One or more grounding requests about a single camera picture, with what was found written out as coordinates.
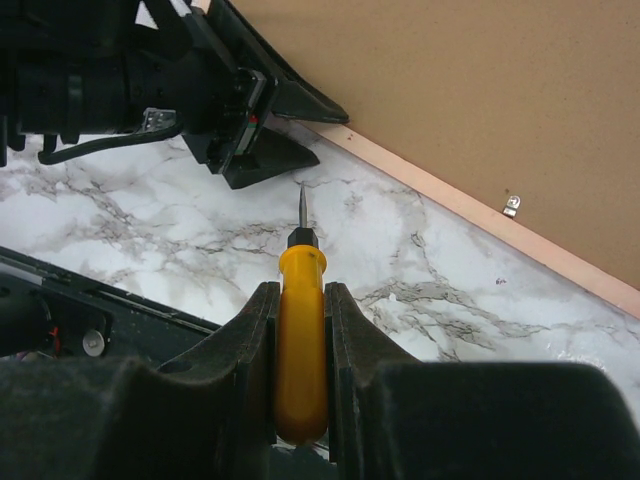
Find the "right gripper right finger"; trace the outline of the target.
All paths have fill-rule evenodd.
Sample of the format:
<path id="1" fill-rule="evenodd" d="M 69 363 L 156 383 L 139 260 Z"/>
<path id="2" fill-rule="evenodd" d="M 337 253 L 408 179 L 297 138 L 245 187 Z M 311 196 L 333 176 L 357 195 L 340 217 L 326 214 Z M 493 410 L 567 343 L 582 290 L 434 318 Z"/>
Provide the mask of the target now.
<path id="1" fill-rule="evenodd" d="M 423 362 L 325 289 L 329 452 L 343 479 L 634 479 L 614 384 L 574 362 Z"/>

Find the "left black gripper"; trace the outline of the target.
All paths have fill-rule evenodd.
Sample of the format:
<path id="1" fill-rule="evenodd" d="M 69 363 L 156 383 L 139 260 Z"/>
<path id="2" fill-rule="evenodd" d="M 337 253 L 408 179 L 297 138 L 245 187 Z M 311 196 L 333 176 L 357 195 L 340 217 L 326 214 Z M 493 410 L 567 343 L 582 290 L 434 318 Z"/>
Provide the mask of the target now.
<path id="1" fill-rule="evenodd" d="M 270 113 L 265 76 L 240 67 L 209 12 L 149 1 L 5 1 L 1 5 L 1 148 L 30 134 L 56 165 L 182 137 L 222 175 L 249 153 Z"/>

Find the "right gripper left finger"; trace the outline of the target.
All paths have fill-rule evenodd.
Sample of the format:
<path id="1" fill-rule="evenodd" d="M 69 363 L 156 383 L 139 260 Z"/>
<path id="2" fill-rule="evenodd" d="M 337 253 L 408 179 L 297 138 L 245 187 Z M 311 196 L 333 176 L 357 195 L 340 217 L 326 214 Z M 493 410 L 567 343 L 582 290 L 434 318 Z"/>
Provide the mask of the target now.
<path id="1" fill-rule="evenodd" d="M 241 311 L 152 368 L 132 358 L 1 367 L 5 479 L 264 479 L 275 440 L 262 283 Z"/>

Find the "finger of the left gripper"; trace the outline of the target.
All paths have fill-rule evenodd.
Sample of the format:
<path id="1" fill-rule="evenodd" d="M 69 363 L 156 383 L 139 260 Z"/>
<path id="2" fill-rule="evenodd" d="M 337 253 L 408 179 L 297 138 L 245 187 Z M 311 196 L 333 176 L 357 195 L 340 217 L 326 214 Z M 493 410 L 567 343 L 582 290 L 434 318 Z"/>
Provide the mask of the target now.
<path id="1" fill-rule="evenodd" d="M 235 155 L 222 172 L 231 189 L 242 189 L 276 176 L 315 167 L 318 157 L 289 137 L 264 128 L 249 153 Z"/>
<path id="2" fill-rule="evenodd" d="M 229 1 L 212 1 L 209 24 L 240 67 L 262 73 L 264 97 L 273 115 L 319 123 L 347 123 L 335 101 L 300 76 Z"/>

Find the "red wooden picture frame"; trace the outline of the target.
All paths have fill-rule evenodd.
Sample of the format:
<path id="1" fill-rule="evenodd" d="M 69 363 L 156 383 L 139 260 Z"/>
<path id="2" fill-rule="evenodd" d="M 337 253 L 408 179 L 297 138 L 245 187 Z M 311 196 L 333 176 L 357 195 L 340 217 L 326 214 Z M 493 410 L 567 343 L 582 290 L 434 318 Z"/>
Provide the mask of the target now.
<path id="1" fill-rule="evenodd" d="M 639 312 L 635 1 L 240 1 L 349 114 L 313 130 Z"/>

